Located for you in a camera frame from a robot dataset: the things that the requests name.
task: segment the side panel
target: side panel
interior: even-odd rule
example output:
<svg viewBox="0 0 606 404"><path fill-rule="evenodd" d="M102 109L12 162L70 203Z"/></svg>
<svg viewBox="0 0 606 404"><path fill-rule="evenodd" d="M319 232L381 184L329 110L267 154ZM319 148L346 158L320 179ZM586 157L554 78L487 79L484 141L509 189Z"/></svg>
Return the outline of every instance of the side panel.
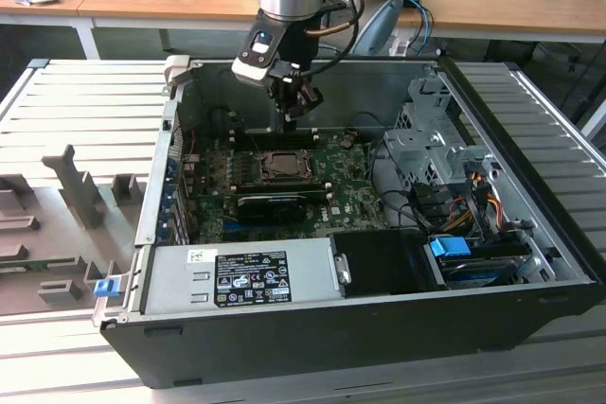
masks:
<svg viewBox="0 0 606 404"><path fill-rule="evenodd" d="M506 350L581 314L597 285L245 316L105 324L101 334L151 388L289 376Z"/></svg>

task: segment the yellow wire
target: yellow wire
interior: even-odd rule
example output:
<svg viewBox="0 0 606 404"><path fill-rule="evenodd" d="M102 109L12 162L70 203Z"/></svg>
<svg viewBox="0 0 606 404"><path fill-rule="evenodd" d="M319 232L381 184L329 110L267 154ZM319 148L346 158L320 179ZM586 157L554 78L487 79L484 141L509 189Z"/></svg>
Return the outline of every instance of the yellow wire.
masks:
<svg viewBox="0 0 606 404"><path fill-rule="evenodd" d="M460 224L462 224L463 222L468 220L471 216L472 216L472 212L468 210L467 212L465 212L465 214L461 215L459 218L457 218L456 220L451 222L448 226L446 226L444 228L444 230L450 231L451 229L454 229L455 227L459 226Z"/></svg>

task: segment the floor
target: floor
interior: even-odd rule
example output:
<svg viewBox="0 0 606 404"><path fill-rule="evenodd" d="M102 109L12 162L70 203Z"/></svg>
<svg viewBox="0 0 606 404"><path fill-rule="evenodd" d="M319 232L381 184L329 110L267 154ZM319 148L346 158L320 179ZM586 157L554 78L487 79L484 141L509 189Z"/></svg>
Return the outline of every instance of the floor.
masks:
<svg viewBox="0 0 606 404"><path fill-rule="evenodd" d="M104 28L94 30L98 49L103 59L164 59L170 53L160 45L157 30ZM245 32L172 30L171 53L204 58L232 58L238 51ZM433 49L445 48L456 60L482 61L488 46L481 40L435 39ZM506 43L500 46L497 60L517 61L531 49L529 44ZM590 61L599 45L582 44L574 47L563 44L541 44L534 49L532 59L523 69L534 83L557 105ZM570 67L569 55L578 54L579 61ZM84 55L76 32L68 27L1 26L0 27L0 99L19 77L27 62L33 58L83 59ZM582 97L606 71L606 52L602 52L593 68L587 72L564 107L567 115L573 113ZM606 132L596 140L599 147L606 145Z"/></svg>

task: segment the desk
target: desk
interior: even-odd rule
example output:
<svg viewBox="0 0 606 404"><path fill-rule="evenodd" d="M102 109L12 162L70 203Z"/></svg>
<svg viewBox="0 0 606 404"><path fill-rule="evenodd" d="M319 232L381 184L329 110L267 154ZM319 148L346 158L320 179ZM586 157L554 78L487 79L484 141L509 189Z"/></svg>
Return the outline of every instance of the desk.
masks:
<svg viewBox="0 0 606 404"><path fill-rule="evenodd" d="M434 36L600 43L606 36L606 0L422 0L435 17ZM86 57L97 59L91 29L247 30L258 0L60 0L29 9L0 2L0 23L72 26ZM419 14L406 10L399 33L411 34Z"/></svg>

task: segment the white label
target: white label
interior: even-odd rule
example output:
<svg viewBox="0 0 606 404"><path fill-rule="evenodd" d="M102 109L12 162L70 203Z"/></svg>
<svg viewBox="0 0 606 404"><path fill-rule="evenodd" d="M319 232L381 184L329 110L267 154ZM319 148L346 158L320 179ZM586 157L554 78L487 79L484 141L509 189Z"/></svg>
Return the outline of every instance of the white label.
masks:
<svg viewBox="0 0 606 404"><path fill-rule="evenodd" d="M290 293L291 290L288 288L277 288L277 289L271 289L272 294L273 295L284 295L286 293Z"/></svg>
<svg viewBox="0 0 606 404"><path fill-rule="evenodd" d="M217 253L219 250L217 249L207 249L207 250L189 250L187 252L187 263L188 264L197 264L199 262L215 262L215 257L217 257Z"/></svg>
<svg viewBox="0 0 606 404"><path fill-rule="evenodd" d="M27 272L25 267L5 267L4 269L0 268L0 273L23 273Z"/></svg>

